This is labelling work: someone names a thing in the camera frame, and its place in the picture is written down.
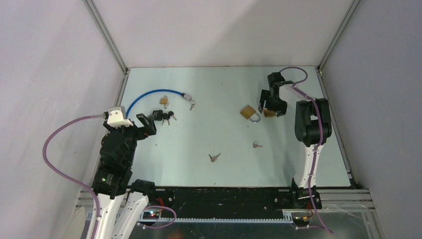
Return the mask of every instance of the light gray tabletop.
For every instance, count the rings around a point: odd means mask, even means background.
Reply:
[[[149,115],[163,110],[160,99],[167,95],[170,119],[157,134],[138,142],[131,182],[153,181],[157,186],[216,187],[287,187],[296,172],[299,155],[294,136],[294,107],[285,116],[264,118],[252,123],[240,115],[251,105],[256,110],[262,89],[268,89],[267,75],[282,67],[178,67],[132,68],[122,105],[129,105],[140,95],[157,89],[171,89],[190,94],[196,106],[173,93],[153,93],[132,108],[129,118],[142,126],[136,114]],[[300,89],[321,98],[322,90],[314,67],[304,67],[309,78]],[[299,81],[304,74],[289,69],[286,80]],[[253,148],[257,141],[262,148]],[[221,153],[211,162],[209,154]],[[316,184],[350,186],[335,133],[322,149]]]

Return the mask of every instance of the gray wall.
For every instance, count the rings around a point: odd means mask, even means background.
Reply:
[[[97,0],[129,67],[316,65],[352,0]]]
[[[362,1],[323,69],[352,169],[387,238],[422,229],[422,1]]]
[[[62,238],[80,187],[46,166],[58,127],[112,106],[122,79],[83,1],[0,1],[0,238]],[[59,133],[50,161],[88,183],[100,119]]]

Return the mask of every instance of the purple cable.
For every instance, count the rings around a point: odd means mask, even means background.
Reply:
[[[298,69],[298,70],[301,70],[301,71],[303,71],[305,73],[305,78],[303,80],[301,80],[301,81],[294,82],[293,83],[293,86],[295,86],[295,85],[297,85],[299,83],[302,83],[302,82],[304,82],[305,80],[308,79],[308,73],[304,69],[302,69],[300,67],[297,67],[297,66],[288,66],[288,67],[285,67],[285,68],[281,69],[280,72],[282,72],[284,70],[287,70],[287,69]]]
[[[81,181],[78,181],[77,179],[74,179],[74,178],[72,178],[72,177],[64,174],[62,171],[60,171],[56,167],[54,167],[53,164],[51,164],[50,161],[48,161],[48,159],[47,159],[47,146],[48,146],[48,143],[50,143],[50,141],[53,139],[53,137],[56,136],[60,131],[62,131],[66,127],[68,127],[68,126],[70,126],[70,125],[72,125],[72,124],[74,124],[76,122],[79,122],[81,120],[94,119],[94,118],[102,118],[102,117],[103,117],[103,115],[94,115],[94,116],[85,116],[85,117],[80,117],[80,118],[74,119],[74,120],[70,121],[69,123],[65,124],[64,126],[58,128],[56,131],[54,131],[47,138],[47,140],[45,141],[44,147],[42,147],[42,157],[44,158],[44,162],[54,172],[56,172],[57,174],[59,174],[60,176],[62,176],[64,178],[66,178],[67,180],[72,181],[72,182],[78,184],[79,186],[81,186],[81,187],[85,188],[86,190],[88,190],[89,193],[91,193],[92,197],[94,198],[95,205],[96,205],[96,208],[97,208],[97,218],[100,217],[100,210],[98,210],[100,208],[100,202],[98,200],[98,197],[95,195],[95,193],[93,192],[93,190],[91,189],[90,186],[84,184]],[[91,239],[94,239],[95,238],[95,233],[97,232],[97,227],[98,227],[98,220],[95,220],[93,232],[92,232],[92,235],[91,235]]]
[[[292,227],[297,228],[297,229],[309,229],[309,228],[319,228],[319,229],[325,229],[325,228],[323,228],[323,227],[321,227],[321,226],[298,227],[298,226],[296,226],[296,224],[295,224],[295,223],[292,223],[292,224],[290,224],[290,225],[292,225]]]
[[[176,218],[177,218],[177,216],[176,216],[176,212],[175,212],[173,209],[169,208],[169,207],[164,207],[164,206],[148,206],[148,207],[145,207],[145,208],[144,208],[144,210],[146,210],[146,209],[150,209],[150,208],[162,208],[162,209],[168,210],[168,211],[170,211],[170,212],[172,212],[172,213],[173,213],[174,218],[172,219],[172,221],[171,221],[171,222],[167,223],[166,225],[159,226],[159,227],[152,227],[152,226],[147,226],[147,225],[141,224],[142,226],[144,226],[144,227],[146,227],[146,228],[151,228],[151,229],[160,229],[160,228],[165,228],[165,227],[168,227],[168,226],[170,226],[171,224],[173,224],[173,223],[174,223],[174,221],[175,221],[175,220],[176,220]]]
[[[314,198],[312,197],[312,188],[311,188],[311,180],[312,180],[312,175],[314,174],[314,169],[315,169],[315,163],[317,161],[317,154],[318,154],[318,147],[322,144],[323,141],[323,129],[322,129],[322,121],[321,121],[321,115],[319,114],[318,109],[318,105],[315,102],[315,100],[308,96],[305,92],[301,91],[299,88],[297,87],[293,87],[293,90],[295,90],[296,92],[298,92],[299,94],[301,94],[302,96],[304,96],[305,98],[309,99],[310,101],[312,101],[312,104],[315,107],[315,111],[316,111],[316,117],[318,118],[318,125],[319,125],[319,142],[317,145],[315,145],[314,148],[314,158],[312,160],[312,167],[311,167],[311,173],[309,174],[309,179],[308,179],[308,190],[309,190],[309,196],[311,198],[311,203],[312,206],[314,207],[314,211],[316,216],[319,219],[319,222],[322,224],[322,227],[327,230],[330,233],[333,233],[333,231],[331,231],[324,223],[324,221],[321,219],[321,216],[318,213],[317,207],[315,206],[315,202],[314,202]]]

